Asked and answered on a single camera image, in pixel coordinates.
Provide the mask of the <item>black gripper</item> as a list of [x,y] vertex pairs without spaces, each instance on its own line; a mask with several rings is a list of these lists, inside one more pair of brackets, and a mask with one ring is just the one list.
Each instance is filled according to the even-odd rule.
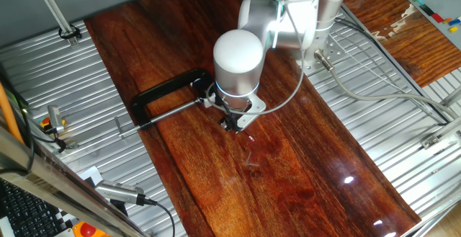
[[238,121],[242,115],[247,113],[249,102],[245,102],[244,105],[239,108],[230,107],[226,102],[223,102],[222,107],[224,108],[224,116],[219,122],[220,126],[225,131],[233,130],[235,133],[239,133],[241,127],[238,125]]

